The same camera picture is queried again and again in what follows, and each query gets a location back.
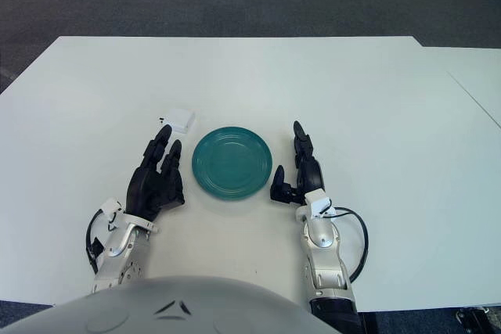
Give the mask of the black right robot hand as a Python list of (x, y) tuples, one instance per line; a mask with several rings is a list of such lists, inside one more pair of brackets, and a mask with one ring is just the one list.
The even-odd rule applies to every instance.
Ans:
[(270, 199), (281, 203), (306, 204), (306, 194), (316, 189), (325, 189), (323, 175), (318, 160), (313, 156), (313, 145), (296, 120), (294, 129), (294, 163), (297, 169), (297, 186), (293, 187), (284, 181), (285, 171), (282, 165), (276, 169), (271, 188)]

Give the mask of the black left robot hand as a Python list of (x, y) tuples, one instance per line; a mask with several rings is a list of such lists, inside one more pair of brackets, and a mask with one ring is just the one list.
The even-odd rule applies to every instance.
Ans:
[(153, 222), (161, 210), (185, 203), (179, 171), (182, 143), (176, 139), (165, 151), (171, 133), (171, 126), (164, 125), (146, 147), (128, 185), (127, 214)]

